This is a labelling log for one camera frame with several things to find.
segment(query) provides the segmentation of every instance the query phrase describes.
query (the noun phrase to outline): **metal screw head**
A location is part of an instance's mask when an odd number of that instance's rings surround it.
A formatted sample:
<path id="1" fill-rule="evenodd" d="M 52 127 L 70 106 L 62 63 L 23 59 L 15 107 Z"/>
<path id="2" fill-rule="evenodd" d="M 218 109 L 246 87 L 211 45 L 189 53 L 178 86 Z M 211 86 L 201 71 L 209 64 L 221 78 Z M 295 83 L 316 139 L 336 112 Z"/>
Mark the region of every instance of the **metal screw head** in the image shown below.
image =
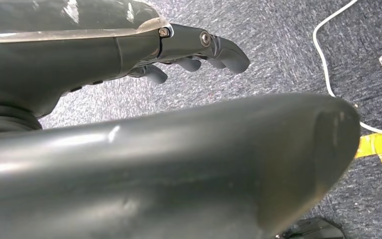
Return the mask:
<path id="1" fill-rule="evenodd" d="M 211 44 L 211 36 L 206 31 L 202 31 L 200 34 L 200 41 L 204 47 L 209 47 Z"/>
<path id="2" fill-rule="evenodd" d="M 170 35 L 169 29 L 166 27 L 162 27 L 159 29 L 159 36 L 160 37 L 168 37 Z"/>

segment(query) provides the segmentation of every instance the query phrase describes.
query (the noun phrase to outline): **robotic hand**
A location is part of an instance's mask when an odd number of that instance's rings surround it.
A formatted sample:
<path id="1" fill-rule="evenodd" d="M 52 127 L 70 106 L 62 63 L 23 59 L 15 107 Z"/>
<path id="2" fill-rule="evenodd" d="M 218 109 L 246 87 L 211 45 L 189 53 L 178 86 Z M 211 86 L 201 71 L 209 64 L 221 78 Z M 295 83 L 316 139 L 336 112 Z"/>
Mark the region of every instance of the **robotic hand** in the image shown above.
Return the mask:
<path id="1" fill-rule="evenodd" d="M 84 85 L 124 76 L 163 83 L 154 63 L 196 71 L 200 60 L 234 73 L 250 64 L 232 41 L 169 24 L 142 1 L 0 1 L 0 112 L 16 116 L 0 131 L 40 128 L 35 118 Z"/>

